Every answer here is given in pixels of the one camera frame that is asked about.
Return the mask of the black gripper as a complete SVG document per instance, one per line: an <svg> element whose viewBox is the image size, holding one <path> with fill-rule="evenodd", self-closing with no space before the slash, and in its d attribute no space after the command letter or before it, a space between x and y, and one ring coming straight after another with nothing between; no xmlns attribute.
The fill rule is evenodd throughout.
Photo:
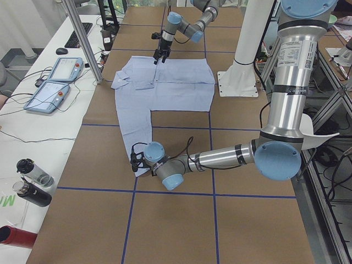
<svg viewBox="0 0 352 264"><path fill-rule="evenodd" d="M158 49L155 50L153 58L154 64L158 63L158 60L161 58L162 63L165 63L166 59L169 57L171 52L172 41L167 41L165 39L161 39L159 42Z"/></svg>

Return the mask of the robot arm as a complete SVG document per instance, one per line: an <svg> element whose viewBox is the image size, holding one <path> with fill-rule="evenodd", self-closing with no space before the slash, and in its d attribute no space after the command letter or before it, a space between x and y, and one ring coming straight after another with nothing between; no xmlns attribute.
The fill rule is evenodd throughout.
<svg viewBox="0 0 352 264"><path fill-rule="evenodd" d="M181 32L193 42L198 43L204 35L205 28L218 16L218 8L225 3L225 1L216 0L194 0L190 2L194 7L202 11L201 18L194 24L191 24L180 14L170 12L167 16L165 28L161 33L154 32L151 37L152 39L160 39L158 48L153 55L153 58L155 59L154 64L157 64L160 58L162 59L162 63L164 63L169 57L174 36L177 31Z"/></svg>
<svg viewBox="0 0 352 264"><path fill-rule="evenodd" d="M280 48L267 124L258 139L218 150L177 157L165 154L158 142L149 143L143 162L168 190L183 182L186 173L205 169L227 170L254 163L272 180L287 180L298 173L300 152L322 145L326 136L305 134L303 113L318 40L326 33L336 1L283 1L279 20Z"/></svg>

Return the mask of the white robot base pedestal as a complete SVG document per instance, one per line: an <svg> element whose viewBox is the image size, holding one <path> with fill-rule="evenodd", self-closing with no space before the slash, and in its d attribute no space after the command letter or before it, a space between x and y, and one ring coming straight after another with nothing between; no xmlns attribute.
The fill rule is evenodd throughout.
<svg viewBox="0 0 352 264"><path fill-rule="evenodd" d="M254 61L275 5L274 0L248 1L233 64L217 73L221 97L258 96Z"/></svg>

